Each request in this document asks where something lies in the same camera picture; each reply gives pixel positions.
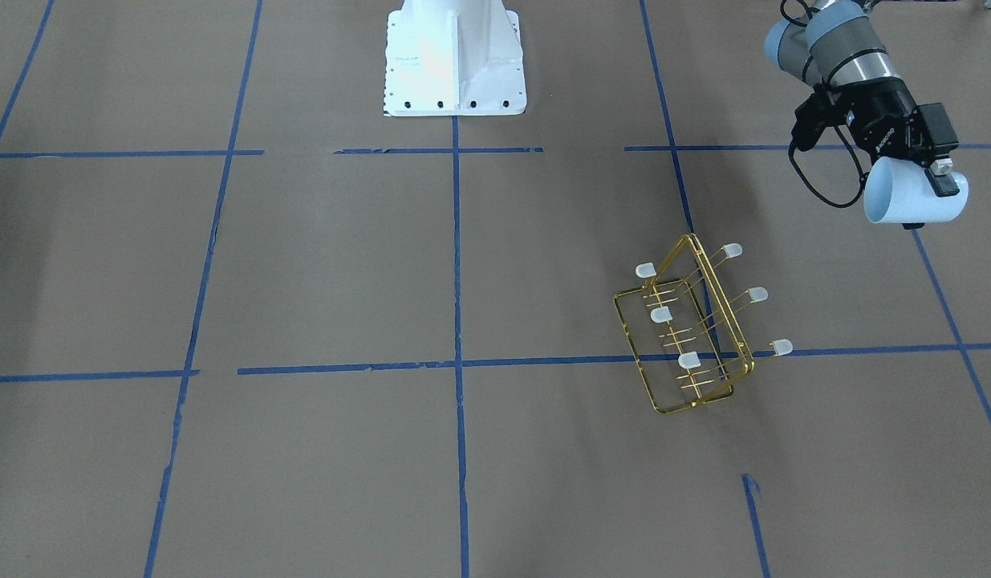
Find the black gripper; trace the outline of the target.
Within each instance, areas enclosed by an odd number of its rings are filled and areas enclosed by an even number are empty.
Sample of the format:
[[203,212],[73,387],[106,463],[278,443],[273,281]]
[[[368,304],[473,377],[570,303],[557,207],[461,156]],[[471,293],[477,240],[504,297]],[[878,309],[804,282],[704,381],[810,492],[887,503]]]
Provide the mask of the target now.
[[[875,164],[881,157],[928,167],[928,179],[939,198],[955,197],[961,187],[952,162],[935,162],[931,123],[936,103],[918,104],[900,78],[880,78],[844,88],[847,122],[857,147]],[[920,230],[921,222],[904,223],[904,230]]]

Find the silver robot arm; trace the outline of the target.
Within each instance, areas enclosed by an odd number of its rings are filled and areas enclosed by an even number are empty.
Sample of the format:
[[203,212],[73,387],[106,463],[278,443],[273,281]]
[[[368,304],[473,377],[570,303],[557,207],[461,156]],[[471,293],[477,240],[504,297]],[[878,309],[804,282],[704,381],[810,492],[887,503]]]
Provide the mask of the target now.
[[833,129],[854,160],[859,183],[848,208],[862,202],[874,224],[907,230],[951,221],[969,199],[969,183],[955,172],[957,134],[942,103],[913,98],[870,22],[863,1],[801,3],[801,16],[783,14],[764,41],[778,69],[811,89],[795,113],[789,161],[818,145]]

